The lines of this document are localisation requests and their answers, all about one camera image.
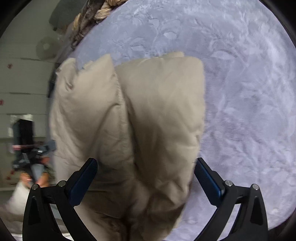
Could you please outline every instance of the fabric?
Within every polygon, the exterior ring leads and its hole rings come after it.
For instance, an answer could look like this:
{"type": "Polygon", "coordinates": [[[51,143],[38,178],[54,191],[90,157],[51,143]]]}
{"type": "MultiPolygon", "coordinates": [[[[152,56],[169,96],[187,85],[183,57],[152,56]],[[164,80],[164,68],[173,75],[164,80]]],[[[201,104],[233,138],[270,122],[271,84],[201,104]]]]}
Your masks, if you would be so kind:
{"type": "Polygon", "coordinates": [[[80,43],[84,36],[97,24],[95,14],[104,4],[104,0],[87,0],[82,11],[74,20],[73,33],[71,34],[71,47],[73,49],[80,43]]]}
{"type": "Polygon", "coordinates": [[[82,12],[79,13],[73,24],[73,33],[71,36],[72,48],[80,43],[84,36],[106,17],[109,16],[114,7],[120,6],[127,0],[88,0],[82,12]]]}
{"type": "MultiPolygon", "coordinates": [[[[22,222],[24,219],[24,212],[29,191],[30,190],[21,181],[19,181],[8,202],[0,205],[0,218],[9,232],[13,235],[22,235],[22,222]]],[[[52,206],[52,211],[61,232],[63,234],[68,233],[56,206],[52,206]]]]}
{"type": "MultiPolygon", "coordinates": [[[[257,183],[269,228],[281,224],[296,207],[296,49],[285,29],[258,0],[129,0],[71,56],[80,69],[106,53],[119,65],[171,51],[204,64],[201,157],[235,185],[257,183]]],[[[194,178],[182,221],[165,240],[194,240],[214,211],[194,178]]]]}
{"type": "Polygon", "coordinates": [[[94,237],[164,239],[186,203],[203,132],[201,61],[171,53],[116,69],[110,55],[75,64],[58,69],[50,115],[57,182],[96,158],[75,208],[94,237]]]}

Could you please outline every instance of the pillow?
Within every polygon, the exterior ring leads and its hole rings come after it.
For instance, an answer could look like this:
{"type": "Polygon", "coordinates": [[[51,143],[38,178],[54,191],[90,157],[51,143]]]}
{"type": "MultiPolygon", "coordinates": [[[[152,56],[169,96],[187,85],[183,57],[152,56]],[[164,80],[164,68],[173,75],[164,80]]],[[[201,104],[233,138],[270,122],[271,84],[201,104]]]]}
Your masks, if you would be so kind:
{"type": "Polygon", "coordinates": [[[134,131],[136,176],[149,190],[130,240],[165,238],[189,194],[204,127],[204,76],[199,59],[182,56],[115,68],[134,131]]]}
{"type": "Polygon", "coordinates": [[[98,160],[90,191],[75,209],[98,240],[117,240],[114,234],[124,231],[114,218],[122,218],[129,205],[133,146],[110,55],[86,64],[81,71],[76,70],[73,58],[60,66],[50,130],[57,144],[57,181],[67,180],[89,157],[98,160]]]}

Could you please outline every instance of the rope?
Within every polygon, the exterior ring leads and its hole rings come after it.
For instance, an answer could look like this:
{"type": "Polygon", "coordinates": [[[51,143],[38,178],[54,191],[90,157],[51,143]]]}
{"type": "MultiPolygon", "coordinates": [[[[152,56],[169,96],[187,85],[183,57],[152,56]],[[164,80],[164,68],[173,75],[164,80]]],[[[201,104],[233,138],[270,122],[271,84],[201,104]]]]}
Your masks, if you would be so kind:
{"type": "Polygon", "coordinates": [[[94,19],[103,20],[108,17],[111,11],[112,11],[112,7],[109,5],[107,1],[105,1],[101,9],[99,9],[95,14],[94,19]]]}
{"type": "Polygon", "coordinates": [[[73,27],[72,27],[72,30],[77,30],[78,29],[78,25],[79,25],[79,19],[80,19],[80,16],[81,16],[81,13],[79,13],[74,22],[73,22],[73,27]]]}
{"type": "Polygon", "coordinates": [[[127,0],[105,0],[101,9],[94,16],[95,20],[103,20],[108,17],[115,6],[124,4],[127,0]]]}

